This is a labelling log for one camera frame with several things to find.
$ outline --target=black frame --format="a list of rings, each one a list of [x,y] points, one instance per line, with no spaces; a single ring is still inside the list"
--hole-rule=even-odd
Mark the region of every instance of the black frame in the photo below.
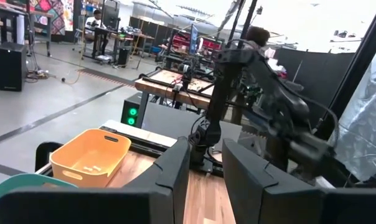
[[[376,54],[376,15],[371,22],[362,42],[354,54],[354,58],[351,61],[349,68],[347,69],[343,81],[336,92],[329,109],[331,109],[340,119],[352,95],[358,87],[364,73],[368,69],[371,61]],[[321,139],[329,139],[334,130],[333,118],[324,115],[324,122],[320,125],[317,133],[317,137]]]

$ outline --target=green light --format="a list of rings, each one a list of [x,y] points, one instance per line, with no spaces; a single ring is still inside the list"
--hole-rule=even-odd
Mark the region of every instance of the green light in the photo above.
[[[129,118],[127,119],[127,123],[130,124],[130,125],[133,125],[136,123],[136,120],[134,118]]]
[[[128,113],[131,115],[131,116],[136,116],[138,111],[136,108],[131,108]]]

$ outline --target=workbench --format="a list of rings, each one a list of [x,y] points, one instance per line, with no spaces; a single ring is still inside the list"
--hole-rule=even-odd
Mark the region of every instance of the workbench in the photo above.
[[[24,11],[24,12],[26,12],[26,5],[25,5],[25,7],[21,7],[21,6],[16,6],[16,5],[13,5],[13,4],[9,4],[9,3],[6,3],[6,2],[0,1],[0,6],[7,7],[9,9],[14,10],[14,11]],[[39,11],[35,11],[35,10],[30,10],[30,14],[29,14],[30,24],[29,24],[29,26],[32,29],[33,37],[35,37],[35,30],[36,30],[36,28],[35,28],[36,15],[37,16],[44,16],[44,17],[47,18],[47,25],[45,26],[46,35],[45,35],[45,37],[39,37],[37,39],[45,41],[45,44],[47,46],[47,56],[50,57],[51,56],[50,43],[51,43],[51,29],[52,29],[51,18],[53,18],[54,15],[46,13],[46,12],[39,12]]]
[[[1,42],[7,42],[7,19],[11,20],[11,38],[14,43],[17,42],[17,17],[26,16],[26,13],[17,11],[13,8],[5,8],[0,5]]]
[[[35,31],[33,32],[33,39],[34,40],[43,40],[45,41],[46,47],[47,47],[47,56],[51,57],[51,30],[52,30],[52,21],[51,19],[54,17],[54,15],[45,13],[45,12],[39,12],[39,11],[31,11],[31,14],[29,15],[30,19],[30,27],[35,27],[35,21],[36,21],[36,15],[38,16],[44,16],[47,18],[47,25],[45,25],[45,36],[43,37],[40,35],[40,37],[35,37]]]
[[[112,38],[115,38],[115,43],[113,44],[113,61],[116,62],[117,61],[117,55],[118,55],[118,50],[119,48],[121,47],[120,46],[120,43],[123,44],[123,47],[129,47],[129,45],[126,46],[126,42],[129,42],[129,41],[132,41],[133,38],[129,38],[129,37],[120,37],[118,34],[114,34],[114,33],[111,33],[111,37]]]
[[[155,70],[153,73],[149,74],[151,75],[151,79],[161,81],[164,83],[173,84],[174,81],[179,80],[182,75],[171,72],[168,70]],[[211,83],[203,80],[199,80],[196,78],[193,78],[191,83],[188,86],[189,90],[198,91],[201,88],[209,86]],[[139,105],[139,111],[138,111],[138,117],[137,117],[137,127],[141,127],[146,105],[148,103],[149,95],[155,95],[159,96],[164,99],[173,99],[174,93],[172,92],[172,88],[168,88],[164,85],[159,85],[153,82],[145,81],[142,78],[135,81],[134,86],[138,91],[143,92],[141,97],[141,102]],[[198,107],[198,109],[207,109],[209,103],[210,103],[210,97],[213,93],[213,86],[206,89],[202,93],[209,96],[208,98],[195,95],[192,93],[186,93],[186,92],[180,92],[176,95],[175,100],[180,103],[185,103],[187,105],[193,105]]]
[[[145,47],[146,47],[146,42],[148,40],[150,40],[151,42],[155,39],[151,36],[148,36],[148,35],[144,35],[144,34],[131,34],[134,38],[135,41],[139,41],[140,39],[143,39],[144,42],[143,42],[143,47],[138,47],[138,43],[135,43],[137,47],[135,47],[134,49],[135,50],[140,50],[142,53],[141,53],[141,57],[143,58],[144,57],[144,52],[145,52]]]
[[[107,121],[101,129],[117,134],[134,136],[136,139],[151,142],[153,145],[170,147],[177,140],[161,136],[142,129],[134,128],[117,121]],[[143,147],[132,139],[130,151],[123,159],[120,170],[113,177],[108,187],[120,188],[139,176],[155,161],[154,158],[132,151],[132,147]],[[52,176],[52,168],[47,164],[36,174]],[[223,178],[189,171],[189,182],[184,213],[185,224],[234,224],[235,220]]]

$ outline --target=black curtain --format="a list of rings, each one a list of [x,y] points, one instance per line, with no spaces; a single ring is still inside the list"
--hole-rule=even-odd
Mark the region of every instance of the black curtain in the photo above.
[[[353,56],[354,53],[330,54],[280,49],[277,57],[278,64],[288,72],[288,80],[292,81],[297,72],[294,82],[304,87],[300,94],[328,107]],[[315,127],[326,111],[312,103],[308,103],[308,107],[311,126]]]

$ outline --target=wooden workbench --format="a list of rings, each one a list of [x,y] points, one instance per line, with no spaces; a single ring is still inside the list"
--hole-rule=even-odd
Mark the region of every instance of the wooden workbench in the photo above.
[[[176,140],[156,133],[108,121],[104,126],[164,146],[172,146]],[[154,158],[128,152],[108,187],[122,187],[143,173],[155,161]],[[184,212],[184,224],[234,224],[235,220],[224,180],[212,175],[189,172]]]
[[[178,80],[179,78],[181,78],[181,76],[182,75],[180,75],[178,73],[170,72],[170,71],[167,71],[167,70],[162,70],[159,73],[152,76],[151,78],[154,79],[154,80],[165,82],[165,83],[172,83],[174,80]],[[199,90],[203,87],[208,86],[209,84],[210,84],[209,82],[193,78],[190,85],[188,86],[188,89],[197,91],[197,90]],[[139,80],[135,81],[134,85],[135,85],[137,90],[142,91],[142,92],[147,92],[147,93],[154,94],[154,95],[160,96],[160,97],[167,96],[167,98],[169,98],[169,99],[173,99],[173,97],[174,97],[174,94],[172,92],[172,88],[167,88],[167,87],[162,86],[162,85],[158,85],[158,84],[155,84],[155,83],[152,83],[152,82],[144,81],[143,79],[139,79]],[[202,93],[211,96],[212,93],[213,93],[213,87],[208,88],[207,90],[203,91]],[[194,104],[197,107],[202,108],[202,109],[207,109],[207,106],[210,103],[209,98],[204,98],[202,96],[197,96],[197,95],[194,95],[194,94],[188,95],[185,92],[180,92],[176,96],[176,101],[181,102],[181,103],[186,103],[188,105],[192,105],[190,97],[192,98],[192,101],[194,102]]]

